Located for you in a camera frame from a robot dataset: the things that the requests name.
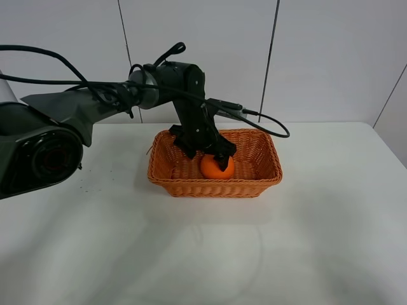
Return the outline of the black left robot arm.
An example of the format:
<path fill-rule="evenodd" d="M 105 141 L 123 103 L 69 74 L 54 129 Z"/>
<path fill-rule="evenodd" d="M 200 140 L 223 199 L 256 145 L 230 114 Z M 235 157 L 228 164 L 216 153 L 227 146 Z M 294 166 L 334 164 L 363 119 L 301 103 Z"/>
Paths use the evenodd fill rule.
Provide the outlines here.
<path fill-rule="evenodd" d="M 242 106 L 205 98 L 205 75 L 193 64 L 134 65 L 122 84 L 83 86 L 29 95 L 1 104 L 1 197 L 36 191 L 69 178 L 92 143 L 94 124 L 116 114 L 172 103 L 179 124 L 174 144 L 189 158 L 215 155 L 221 169 L 236 146 L 219 134 L 214 116 L 234 117 Z"/>

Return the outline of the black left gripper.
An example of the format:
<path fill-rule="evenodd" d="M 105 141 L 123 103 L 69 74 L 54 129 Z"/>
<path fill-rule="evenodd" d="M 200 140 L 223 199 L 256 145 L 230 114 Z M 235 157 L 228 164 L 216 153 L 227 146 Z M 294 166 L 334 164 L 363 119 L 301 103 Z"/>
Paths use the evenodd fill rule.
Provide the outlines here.
<path fill-rule="evenodd" d="M 206 104 L 206 100 L 200 102 L 188 97 L 176 97 L 172 103 L 181 123 L 173 125 L 169 130 L 175 137 L 174 145 L 189 159 L 193 159 L 200 151 L 214 155 L 214 161 L 224 172 L 237 147 L 216 128 L 215 114 Z"/>

